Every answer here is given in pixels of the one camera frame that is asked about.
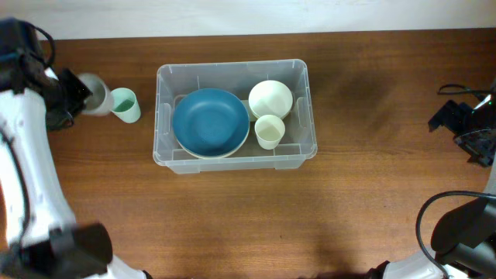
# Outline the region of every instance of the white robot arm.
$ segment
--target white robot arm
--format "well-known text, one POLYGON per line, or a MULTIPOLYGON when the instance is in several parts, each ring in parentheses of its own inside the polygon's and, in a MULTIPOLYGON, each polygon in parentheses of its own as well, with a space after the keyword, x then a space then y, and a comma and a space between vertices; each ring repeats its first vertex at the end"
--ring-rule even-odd
MULTIPOLYGON (((462 88, 468 90, 464 86, 454 85, 455 88, 462 88)), ((429 126, 434 125, 434 129, 444 122, 444 126, 448 126, 452 131, 459 134, 471 135, 471 138, 466 139, 467 143, 471 146, 464 146, 463 141, 459 141, 461 137, 456 137, 455 143, 468 150, 472 154, 470 161, 479 162, 481 165, 492 164, 492 159, 487 159, 485 154, 494 152, 494 140, 491 135, 494 130, 494 111, 495 107, 491 105, 493 93, 496 92, 496 80, 491 86, 491 90, 484 91, 487 96, 477 96, 481 103, 475 108, 471 109, 465 104, 458 107, 453 101, 449 101, 449 105, 442 108, 441 114, 436 115, 430 122, 429 126), (466 109, 466 115, 462 119, 452 121, 453 118, 461 117, 462 112, 466 109), (464 126, 456 126, 457 123, 463 123, 464 126)), ((447 213, 439 221, 436 229, 432 235, 432 244, 436 245, 435 251, 430 247, 426 248, 426 252, 430 255, 431 260, 434 257, 441 259, 444 264, 443 268, 446 270, 447 276, 452 279, 467 279, 467 278, 489 278, 496 276, 496 206, 494 205, 494 197, 496 195, 496 167, 492 164, 491 174, 487 182, 484 194, 465 192, 465 191, 451 191, 436 195, 438 198, 450 195, 468 195, 479 198, 466 205, 447 213)), ((429 206, 437 198, 429 199, 424 206, 422 206, 419 218, 429 206)), ((418 241, 423 246, 419 238, 419 228, 417 228, 418 241)), ((381 279, 441 279, 446 275, 437 267, 427 256, 422 252, 395 263, 385 263, 382 269, 384 271, 374 272, 377 278, 381 279)))
MULTIPOLYGON (((50 67, 44 75, 29 77, 32 68, 23 67, 36 67, 39 62, 30 60, 38 50, 34 28, 15 19, 0 22, 0 36, 12 37, 8 43, 0 42, 4 44, 0 49, 7 50, 7 54, 0 53, 0 182, 10 247, 0 257, 0 272, 14 278, 150 279, 146 272, 134 270, 112 255, 103 225, 79 227, 64 198, 46 130, 48 126, 65 126, 67 120, 71 123, 84 99, 70 96, 71 82, 78 82, 70 72, 59 76, 69 78, 61 83, 50 67), (47 84, 47 90, 52 91, 43 95, 40 88, 47 84), (47 103, 55 104, 48 125, 47 103), (57 112, 59 104, 73 110, 57 112)), ((84 85, 80 89, 89 94, 84 92, 88 90, 84 85)))

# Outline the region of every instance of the blue plate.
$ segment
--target blue plate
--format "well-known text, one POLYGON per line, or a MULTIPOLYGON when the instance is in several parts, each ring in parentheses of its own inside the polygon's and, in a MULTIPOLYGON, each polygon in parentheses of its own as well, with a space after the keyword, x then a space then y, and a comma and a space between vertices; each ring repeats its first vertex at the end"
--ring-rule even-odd
POLYGON ((177 141, 196 157, 225 157, 244 143, 250 117, 241 100, 221 89, 200 89, 179 102, 172 120, 177 141))

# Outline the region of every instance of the wood grain surface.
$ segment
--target wood grain surface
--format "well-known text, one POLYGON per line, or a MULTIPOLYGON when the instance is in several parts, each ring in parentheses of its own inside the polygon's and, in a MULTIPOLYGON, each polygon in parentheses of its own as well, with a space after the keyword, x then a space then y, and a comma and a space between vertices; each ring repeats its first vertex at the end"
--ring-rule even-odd
MULTIPOLYGON (((50 146, 78 221, 105 224, 115 253, 154 278, 360 273, 419 250, 427 198, 484 189, 489 170, 427 122, 448 100, 440 85, 489 88, 494 50, 495 29, 58 41, 57 68, 133 89, 142 118, 79 116, 50 146), (155 164, 161 65, 287 58, 308 64, 316 157, 286 171, 177 175, 155 164)), ((468 200, 428 210, 427 243, 441 215, 468 200)))

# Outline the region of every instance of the black cable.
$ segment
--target black cable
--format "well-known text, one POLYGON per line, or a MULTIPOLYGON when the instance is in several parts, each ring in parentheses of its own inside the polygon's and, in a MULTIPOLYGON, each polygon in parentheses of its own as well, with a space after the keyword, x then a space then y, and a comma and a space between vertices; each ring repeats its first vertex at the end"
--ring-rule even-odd
POLYGON ((427 257, 427 259, 433 263, 437 268, 439 268, 444 275, 445 279, 448 279, 450 275, 448 274, 448 271, 434 259, 429 251, 425 248, 424 242, 422 241, 422 236, 420 233, 420 224, 422 222, 422 217, 425 213, 425 210, 436 200, 440 198, 445 198, 445 197, 450 197, 450 196, 466 196, 466 197, 474 197, 474 198, 486 198, 490 200, 495 200, 496 201, 496 195, 491 195, 491 194, 485 194, 485 193, 479 193, 479 192, 474 192, 474 191, 446 191, 443 193, 439 193, 437 195, 432 196, 430 199, 428 199, 424 205, 420 208, 420 211, 418 212, 417 215, 417 221, 415 223, 415 234, 417 236, 417 242, 418 245, 420 246, 420 249, 424 253, 424 255, 427 257))
POLYGON ((470 90, 470 91, 453 91, 453 92, 437 92, 438 95, 465 95, 465 94, 493 94, 489 90, 470 90))
POLYGON ((19 158, 14 151, 13 141, 14 139, 9 139, 5 133, 5 131, 0 128, 0 136, 2 136, 2 142, 7 145, 7 149, 10 152, 10 155, 14 161, 15 170, 17 171, 17 176, 19 177, 19 183, 21 184, 22 189, 22 201, 24 203, 24 220, 22 221, 22 231, 19 235, 19 240, 17 243, 13 243, 11 245, 10 251, 5 254, 2 258, 2 262, 0 263, 0 273, 5 269, 5 266, 10 264, 15 257, 19 254, 22 245, 22 238, 26 234, 26 231, 29 227, 30 216, 31 216, 31 208, 29 207, 29 196, 28 189, 26 186, 26 181, 24 180, 24 176, 22 175, 21 164, 19 163, 19 158))
POLYGON ((45 64, 45 68, 52 67, 53 62, 55 62, 55 41, 53 40, 53 37, 50 36, 50 34, 47 31, 41 29, 40 27, 34 26, 32 23, 29 23, 29 22, 24 22, 24 23, 31 26, 32 28, 38 30, 48 40, 48 43, 50 44, 51 52, 50 52, 50 57, 48 57, 48 60, 45 61, 44 64, 45 64))

